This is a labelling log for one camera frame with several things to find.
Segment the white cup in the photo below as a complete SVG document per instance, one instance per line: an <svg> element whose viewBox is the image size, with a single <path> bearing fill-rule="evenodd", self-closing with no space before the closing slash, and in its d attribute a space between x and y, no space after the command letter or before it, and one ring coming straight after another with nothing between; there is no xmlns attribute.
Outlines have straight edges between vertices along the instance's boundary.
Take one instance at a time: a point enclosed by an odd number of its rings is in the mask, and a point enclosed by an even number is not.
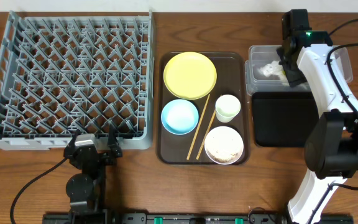
<svg viewBox="0 0 358 224"><path fill-rule="evenodd" d="M215 103L216 117L222 123L234 119L241 110L241 102L234 95L222 95Z"/></svg>

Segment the white napkin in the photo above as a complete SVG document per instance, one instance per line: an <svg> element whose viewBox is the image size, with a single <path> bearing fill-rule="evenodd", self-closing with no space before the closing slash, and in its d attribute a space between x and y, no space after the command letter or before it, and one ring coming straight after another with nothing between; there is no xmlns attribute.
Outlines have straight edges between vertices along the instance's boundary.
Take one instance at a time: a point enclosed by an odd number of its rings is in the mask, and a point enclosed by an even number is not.
<svg viewBox="0 0 358 224"><path fill-rule="evenodd" d="M279 61L274 60L271 63L264 65L258 69L259 73L264 77L277 77L281 82L286 82L287 78L283 67L279 64Z"/></svg>

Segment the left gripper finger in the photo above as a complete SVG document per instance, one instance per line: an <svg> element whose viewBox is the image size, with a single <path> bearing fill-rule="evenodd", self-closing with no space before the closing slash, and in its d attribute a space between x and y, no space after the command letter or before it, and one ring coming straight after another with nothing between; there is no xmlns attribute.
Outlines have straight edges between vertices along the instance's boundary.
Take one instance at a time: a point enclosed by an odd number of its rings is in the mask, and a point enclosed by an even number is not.
<svg viewBox="0 0 358 224"><path fill-rule="evenodd" d="M77 129L73 135L73 138L70 141L70 145L74 145L76 142L77 137L81 134L81 131Z"/></svg>
<svg viewBox="0 0 358 224"><path fill-rule="evenodd" d="M118 141L116 139L116 130L112 124L109 125L108 147L111 150L117 150L119 147Z"/></svg>

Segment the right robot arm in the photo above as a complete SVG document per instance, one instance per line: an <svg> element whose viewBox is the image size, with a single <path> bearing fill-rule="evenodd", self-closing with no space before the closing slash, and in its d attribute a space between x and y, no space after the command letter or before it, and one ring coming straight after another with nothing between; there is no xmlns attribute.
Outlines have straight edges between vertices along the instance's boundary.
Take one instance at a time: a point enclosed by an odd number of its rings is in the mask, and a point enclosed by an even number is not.
<svg viewBox="0 0 358 224"><path fill-rule="evenodd" d="M283 44L277 49L291 87L308 83L319 120L305 142L307 171L295 196L287 203L288 223L318 223L338 188L358 171L358 100L337 65L331 34L313 30L305 9L282 17Z"/></svg>

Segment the light blue bowl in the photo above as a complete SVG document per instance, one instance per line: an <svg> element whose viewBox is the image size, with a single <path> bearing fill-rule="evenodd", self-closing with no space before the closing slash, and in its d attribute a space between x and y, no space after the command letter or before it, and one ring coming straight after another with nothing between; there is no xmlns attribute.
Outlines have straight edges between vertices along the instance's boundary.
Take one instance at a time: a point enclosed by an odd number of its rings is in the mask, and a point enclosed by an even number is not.
<svg viewBox="0 0 358 224"><path fill-rule="evenodd" d="M197 127L199 112L197 107L188 100L172 100L163 107L160 120L169 133L185 135Z"/></svg>

